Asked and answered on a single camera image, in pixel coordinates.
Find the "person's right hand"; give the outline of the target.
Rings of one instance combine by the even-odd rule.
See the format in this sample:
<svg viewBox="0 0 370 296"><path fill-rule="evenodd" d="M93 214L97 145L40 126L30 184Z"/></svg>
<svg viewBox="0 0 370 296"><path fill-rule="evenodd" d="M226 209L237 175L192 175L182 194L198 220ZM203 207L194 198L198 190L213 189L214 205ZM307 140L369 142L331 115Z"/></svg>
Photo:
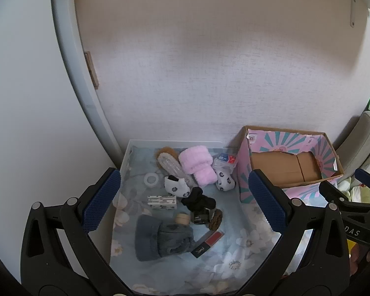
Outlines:
<svg viewBox="0 0 370 296"><path fill-rule="evenodd" d="M358 266L363 260L370 262L370 249L367 246L356 243L350 252L351 276L358 271Z"/></svg>

